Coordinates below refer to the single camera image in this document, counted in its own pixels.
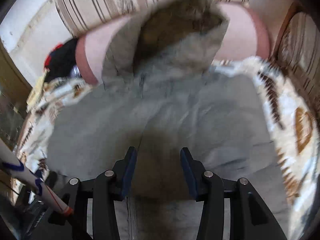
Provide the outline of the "grey quilted puffer jacket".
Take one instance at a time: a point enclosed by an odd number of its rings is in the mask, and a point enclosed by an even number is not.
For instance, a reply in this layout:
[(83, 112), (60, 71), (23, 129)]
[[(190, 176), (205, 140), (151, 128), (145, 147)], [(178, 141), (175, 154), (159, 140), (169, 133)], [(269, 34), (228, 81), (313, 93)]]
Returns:
[[(112, 37), (103, 83), (57, 117), (54, 171), (80, 179), (71, 231), (53, 239), (285, 239), (288, 208), (252, 80), (211, 70), (228, 27), (212, 0), (167, 0), (130, 16)], [(123, 201), (116, 161), (137, 162)], [(189, 194), (187, 147), (207, 193)]]

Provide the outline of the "black and red clothes pile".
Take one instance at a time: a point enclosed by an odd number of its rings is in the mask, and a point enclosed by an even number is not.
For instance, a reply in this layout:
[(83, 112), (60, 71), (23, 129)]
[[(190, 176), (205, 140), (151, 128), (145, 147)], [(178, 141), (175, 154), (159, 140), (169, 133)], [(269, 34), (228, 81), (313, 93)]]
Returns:
[(58, 77), (68, 77), (71, 70), (76, 65), (75, 50), (78, 43), (77, 38), (73, 38), (64, 44), (58, 44), (47, 56), (44, 62), (44, 69), (47, 70), (45, 82)]

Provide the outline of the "leaf pattern fleece blanket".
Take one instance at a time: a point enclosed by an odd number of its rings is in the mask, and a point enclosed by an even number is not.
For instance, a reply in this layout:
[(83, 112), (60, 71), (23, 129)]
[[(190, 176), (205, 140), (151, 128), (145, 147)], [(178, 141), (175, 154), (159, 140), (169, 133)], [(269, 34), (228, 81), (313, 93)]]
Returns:
[[(273, 62), (258, 57), (215, 60), (211, 70), (229, 77), (244, 74), (252, 79), (263, 104), (267, 129), (276, 145), (290, 205), (289, 239), (299, 239), (308, 227), (306, 220), (311, 215), (319, 175), (319, 129), (315, 117), (291, 78), (282, 74)], [(16, 148), (18, 159), (27, 168), (41, 169), (48, 176), (45, 160), (57, 115), (92, 89), (80, 78), (57, 78), (44, 83), (42, 96), (29, 112)]]

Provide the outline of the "yellow patterned cloth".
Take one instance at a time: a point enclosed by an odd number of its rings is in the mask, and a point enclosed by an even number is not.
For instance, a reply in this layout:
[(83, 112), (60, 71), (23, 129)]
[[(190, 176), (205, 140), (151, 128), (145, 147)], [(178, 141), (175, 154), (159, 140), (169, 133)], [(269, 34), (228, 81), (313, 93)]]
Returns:
[(32, 88), (28, 98), (27, 98), (27, 112), (30, 112), (31, 109), (37, 104), (40, 100), (43, 92), (44, 81), (48, 74), (49, 70), (45, 69), (43, 74), (36, 81), (35, 86)]

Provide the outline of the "wooden glass panel door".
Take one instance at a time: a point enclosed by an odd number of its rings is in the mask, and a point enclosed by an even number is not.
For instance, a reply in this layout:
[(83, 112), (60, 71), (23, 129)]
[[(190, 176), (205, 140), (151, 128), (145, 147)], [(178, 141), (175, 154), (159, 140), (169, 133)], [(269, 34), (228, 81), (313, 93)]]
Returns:
[(1, 45), (1, 139), (11, 150), (18, 144), (30, 92), (31, 86)]

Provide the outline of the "pink quilted bolster cushion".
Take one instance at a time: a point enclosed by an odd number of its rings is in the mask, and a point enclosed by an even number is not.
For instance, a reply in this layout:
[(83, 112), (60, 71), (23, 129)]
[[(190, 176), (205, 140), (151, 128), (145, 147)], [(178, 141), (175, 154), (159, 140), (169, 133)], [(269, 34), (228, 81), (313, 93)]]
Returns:
[[(237, 3), (219, 2), (218, 6), (229, 18), (229, 25), (214, 59), (240, 61), (250, 56), (268, 58), (271, 52), (270, 39), (259, 16), (252, 9)], [(121, 16), (79, 38), (75, 61), (81, 76), (90, 85), (102, 83), (103, 61), (108, 45), (130, 18)]]

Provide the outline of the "striped floral side cushion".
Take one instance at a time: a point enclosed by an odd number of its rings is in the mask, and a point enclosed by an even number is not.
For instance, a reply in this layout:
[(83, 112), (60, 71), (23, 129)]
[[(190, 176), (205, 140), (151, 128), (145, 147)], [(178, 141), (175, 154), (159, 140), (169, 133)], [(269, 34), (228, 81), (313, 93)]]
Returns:
[(281, 39), (278, 62), (295, 88), (315, 112), (319, 112), (319, 30), (311, 16), (293, 16)]

